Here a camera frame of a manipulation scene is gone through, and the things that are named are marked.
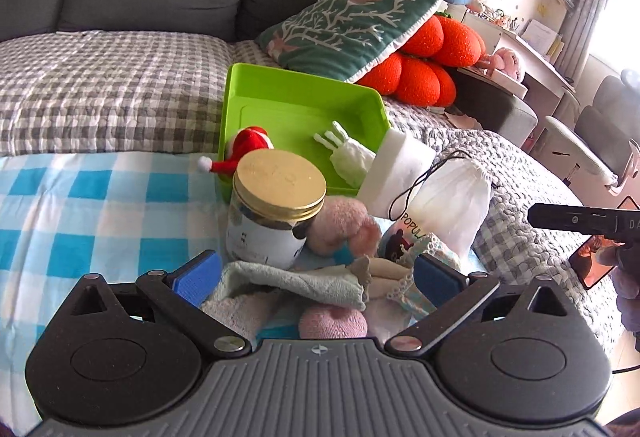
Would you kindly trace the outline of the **hand in purple glove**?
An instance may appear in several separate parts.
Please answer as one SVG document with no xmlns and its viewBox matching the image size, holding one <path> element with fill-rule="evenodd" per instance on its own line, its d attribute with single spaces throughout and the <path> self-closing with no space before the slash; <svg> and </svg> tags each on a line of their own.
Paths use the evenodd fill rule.
<svg viewBox="0 0 640 437">
<path fill-rule="evenodd" d="M 597 262 L 613 267 L 611 279 L 616 290 L 616 306 L 623 326 L 631 333 L 639 332 L 639 244 L 603 247 L 597 251 Z"/>
</svg>

